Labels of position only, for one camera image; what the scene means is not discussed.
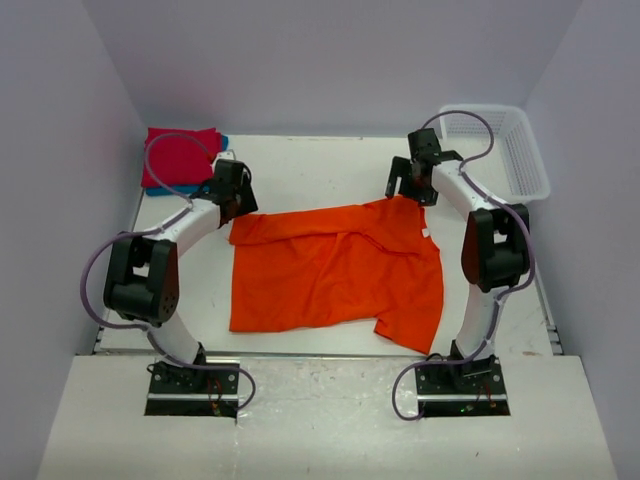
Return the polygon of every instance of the white surface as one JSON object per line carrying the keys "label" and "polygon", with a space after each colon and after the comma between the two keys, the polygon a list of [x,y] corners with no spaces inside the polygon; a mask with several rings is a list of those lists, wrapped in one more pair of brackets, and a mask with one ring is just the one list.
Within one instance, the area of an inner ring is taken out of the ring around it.
{"label": "white surface", "polygon": [[[491,192],[508,203],[528,203],[549,196],[547,173],[524,111],[509,105],[454,104],[445,105],[440,112],[450,110],[477,113],[491,126],[500,154],[476,162],[486,173],[482,180]],[[487,139],[486,127],[470,115],[444,115],[439,121],[443,138],[450,142]]]}
{"label": "white surface", "polygon": [[402,135],[522,105],[580,0],[84,0],[150,126]]}
{"label": "white surface", "polygon": [[406,360],[244,359],[258,393],[237,425],[144,417],[152,360],[74,360],[39,480],[616,479],[577,357],[503,358],[510,417],[417,423],[390,405]]}
{"label": "white surface", "polygon": [[[253,171],[253,188],[262,213],[378,200],[384,195],[392,157],[408,155],[405,138],[231,136],[230,140],[238,160],[247,163]],[[178,198],[145,197],[136,228],[154,225],[181,206],[182,200]],[[445,283],[445,307],[432,351],[448,352],[462,325],[468,296],[468,283],[460,266],[466,222],[440,196],[438,205],[427,210],[427,223],[441,249]],[[282,333],[230,333],[233,247],[227,241],[229,231],[227,225],[204,238],[180,260],[178,309],[187,328],[207,351],[415,354],[373,333],[374,320]],[[109,320],[120,321],[113,313]],[[551,355],[535,288],[515,293],[508,299],[496,345],[498,354]],[[130,331],[105,331],[101,348],[120,352],[150,350],[144,336]]]}
{"label": "white surface", "polygon": [[73,356],[95,340],[80,271],[131,227],[145,130],[78,1],[0,1],[0,64],[0,478],[32,480]]}
{"label": "white surface", "polygon": [[640,479],[639,20],[637,0],[585,0],[526,105],[553,188],[532,206],[540,270],[620,480]]}

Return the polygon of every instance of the blue cloth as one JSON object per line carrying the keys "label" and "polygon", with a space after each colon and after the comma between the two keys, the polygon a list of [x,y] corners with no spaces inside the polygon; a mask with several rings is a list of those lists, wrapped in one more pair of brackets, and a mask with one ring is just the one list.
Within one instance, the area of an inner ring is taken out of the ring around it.
{"label": "blue cloth", "polygon": [[[229,137],[226,135],[222,136],[222,150],[227,150],[229,148]],[[171,188],[177,190],[180,193],[184,193],[185,195],[191,195],[200,185],[170,185]],[[150,187],[145,188],[145,193],[150,197],[161,197],[163,195],[173,195],[170,191],[164,189],[163,187]]]}

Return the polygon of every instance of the laundry basket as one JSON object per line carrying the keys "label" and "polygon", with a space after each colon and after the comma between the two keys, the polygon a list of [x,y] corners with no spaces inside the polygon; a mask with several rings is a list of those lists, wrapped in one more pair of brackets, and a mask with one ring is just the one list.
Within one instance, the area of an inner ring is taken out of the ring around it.
{"label": "laundry basket", "polygon": [[[493,151],[470,162],[467,171],[489,191],[509,203],[528,203],[549,196],[549,180],[526,114],[506,105],[445,105],[440,112],[468,110],[482,116],[495,135]],[[489,145],[486,127],[468,115],[440,117],[443,149],[467,158]]]}

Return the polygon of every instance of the orange t-shirt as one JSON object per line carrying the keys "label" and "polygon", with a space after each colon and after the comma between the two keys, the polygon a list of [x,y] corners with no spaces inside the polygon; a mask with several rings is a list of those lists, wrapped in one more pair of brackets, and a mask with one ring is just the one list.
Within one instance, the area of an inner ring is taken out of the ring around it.
{"label": "orange t-shirt", "polygon": [[429,353],[442,314],[440,250],[424,210],[396,196],[233,222],[232,332],[378,319],[375,332]]}

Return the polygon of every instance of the cable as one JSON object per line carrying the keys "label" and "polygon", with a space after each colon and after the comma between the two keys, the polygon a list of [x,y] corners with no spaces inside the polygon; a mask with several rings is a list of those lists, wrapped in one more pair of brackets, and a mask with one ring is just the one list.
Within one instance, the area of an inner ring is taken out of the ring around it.
{"label": "cable", "polygon": [[185,195],[184,193],[178,192],[177,190],[171,188],[169,185],[167,185],[162,180],[160,180],[156,176],[156,174],[153,172],[153,170],[151,169],[151,164],[150,164],[150,160],[149,160],[149,156],[150,156],[149,154],[151,152],[151,148],[159,140],[162,140],[164,138],[169,138],[169,137],[186,138],[186,139],[196,143],[207,154],[208,157],[211,157],[212,155],[207,150],[207,147],[202,142],[200,142],[198,139],[196,139],[196,138],[194,138],[194,137],[192,137],[190,135],[186,135],[184,133],[178,133],[178,132],[175,132],[175,133],[163,133],[162,135],[158,135],[156,138],[154,138],[147,145],[147,147],[145,149],[145,155],[144,155],[144,166],[147,169],[147,172],[149,172],[149,175],[151,175],[151,177],[162,188],[164,188],[165,190],[173,193],[174,195],[177,195],[178,197],[186,200],[187,201],[187,205],[180,212],[178,212],[176,215],[171,217],[169,220],[167,220],[165,223],[163,223],[159,227],[152,228],[150,230],[142,230],[142,231],[138,231],[138,232],[120,233],[120,234],[110,238],[109,240],[104,242],[102,245],[100,245],[90,255],[89,260],[87,260],[87,263],[85,264],[84,268],[82,269],[82,274],[80,275],[80,301],[82,302],[82,306],[86,310],[86,312],[89,315],[89,317],[94,322],[96,322],[98,325],[100,325],[101,327],[112,328],[114,330],[141,330],[142,332],[146,333],[147,334],[147,339],[149,340],[149,343],[154,348],[154,350],[160,356],[164,357],[169,362],[171,362],[171,363],[173,363],[173,364],[175,364],[177,366],[180,366],[180,367],[183,367],[183,368],[190,368],[190,369],[193,369],[193,370],[208,370],[208,371],[230,371],[231,370],[231,371],[238,372],[239,374],[242,374],[245,377],[247,377],[247,379],[251,383],[251,393],[249,394],[249,398],[247,398],[247,400],[242,405],[238,406],[238,410],[240,410],[240,409],[246,407],[247,405],[249,405],[249,403],[251,402],[251,400],[253,400],[253,397],[256,394],[256,389],[257,389],[256,382],[255,382],[255,380],[253,379],[253,377],[251,376],[251,374],[248,371],[246,371],[245,369],[243,369],[241,367],[235,367],[235,366],[221,367],[221,366],[217,366],[217,365],[194,365],[194,364],[190,364],[190,363],[186,363],[186,362],[183,362],[181,360],[178,360],[177,358],[171,356],[169,353],[165,352],[160,347],[160,345],[158,345],[158,343],[153,338],[153,330],[151,329],[150,326],[148,326],[146,324],[139,324],[139,323],[133,323],[133,324],[126,325],[126,324],[117,324],[117,323],[107,322],[106,320],[102,319],[102,317],[98,314],[98,312],[96,312],[94,310],[94,308],[91,306],[91,303],[89,302],[89,294],[88,294],[88,291],[87,291],[88,290],[87,283],[88,283],[88,280],[89,280],[89,273],[91,272],[91,268],[95,264],[95,262],[98,259],[98,257],[102,254],[102,252],[104,252],[107,248],[112,246],[114,243],[116,243],[116,242],[118,242],[120,240],[126,239],[126,238],[136,238],[136,237],[143,237],[143,236],[147,236],[147,235],[156,235],[156,234],[168,229],[169,227],[171,227],[175,223],[179,222],[193,208],[193,200],[191,198],[189,198],[188,195]]}
{"label": "cable", "polygon": [[491,314],[491,322],[489,323],[489,328],[487,330],[487,335],[482,340],[482,342],[480,342],[480,346],[478,346],[478,348],[474,352],[472,352],[470,355],[468,355],[467,357],[465,357],[465,358],[463,358],[461,360],[443,360],[443,361],[439,361],[439,362],[434,362],[432,360],[429,360],[429,358],[431,357],[431,356],[429,356],[429,357],[427,357],[426,360],[421,360],[419,362],[412,363],[411,365],[408,365],[407,367],[402,369],[402,371],[396,377],[396,380],[393,382],[393,388],[391,389],[391,406],[393,407],[393,411],[395,412],[395,414],[400,419],[406,420],[406,421],[419,420],[420,418],[422,418],[424,416],[424,412],[418,412],[417,415],[413,415],[413,416],[406,416],[406,415],[403,415],[400,412],[400,410],[398,409],[396,396],[397,396],[397,392],[398,392],[398,385],[400,384],[400,380],[402,380],[402,377],[404,377],[407,374],[408,371],[414,370],[414,369],[420,368],[420,367],[428,367],[428,366],[431,366],[431,365],[460,366],[460,365],[466,365],[467,363],[471,363],[478,355],[480,355],[482,350],[488,345],[489,339],[491,337],[493,337],[493,334],[494,334],[494,332],[496,330],[496,327],[498,325],[498,315],[500,313],[500,305],[503,303],[503,298],[505,298],[507,295],[509,295],[511,293],[518,292],[520,290],[523,290],[523,289],[527,288],[529,285],[531,285],[533,283],[533,280],[534,280],[535,275],[536,275],[536,268],[535,268],[536,262],[535,262],[534,251],[533,251],[533,242],[531,240],[531,235],[529,234],[529,229],[527,228],[527,225],[524,223],[524,220],[522,220],[522,218],[520,218],[520,215],[518,215],[511,207],[509,207],[508,205],[505,205],[504,203],[496,200],[491,195],[486,193],[465,172],[465,167],[470,162],[472,162],[474,160],[478,160],[478,159],[483,158],[483,157],[486,157],[487,155],[489,155],[491,150],[493,150],[493,146],[495,144],[495,136],[493,134],[493,130],[491,128],[491,125],[489,125],[489,122],[487,122],[484,118],[482,118],[477,113],[469,112],[467,110],[448,110],[446,112],[440,112],[437,115],[434,115],[433,117],[429,118],[426,122],[424,122],[424,125],[422,125],[422,129],[425,129],[431,122],[433,122],[434,120],[436,120],[436,119],[438,119],[440,117],[443,117],[445,115],[453,115],[453,114],[467,115],[467,116],[470,116],[470,117],[473,117],[473,118],[477,119],[478,121],[480,121],[480,123],[482,123],[486,127],[487,132],[489,133],[489,146],[487,147],[487,149],[482,153],[479,153],[477,155],[472,155],[471,157],[466,158],[465,160],[460,162],[460,166],[458,167],[458,171],[460,172],[460,175],[465,180],[465,182],[467,182],[467,184],[471,187],[471,189],[474,192],[476,192],[478,195],[480,195],[482,198],[484,198],[490,204],[492,204],[492,205],[494,205],[494,206],[496,206],[498,208],[503,209],[511,217],[513,217],[513,219],[516,221],[516,223],[518,224],[518,227],[522,231],[522,234],[523,234],[524,239],[525,239],[525,243],[527,245],[527,253],[529,255],[529,276],[527,277],[527,279],[521,285],[516,285],[514,287],[510,287],[507,290],[504,290],[503,292],[501,292],[498,295],[496,295],[495,304],[493,306],[493,312]]}
{"label": "cable", "polygon": [[491,387],[489,387],[489,382],[484,382],[484,391],[487,393],[487,400],[489,400],[489,407],[496,408],[496,402],[491,398]]}
{"label": "cable", "polygon": [[209,403],[211,404],[211,412],[214,416],[220,416],[220,409],[218,406],[220,405],[220,401],[222,400],[222,385],[220,385],[220,381],[216,378],[216,389],[218,391],[218,400],[213,401],[213,388],[211,387],[211,379],[207,378],[207,394],[209,395]]}

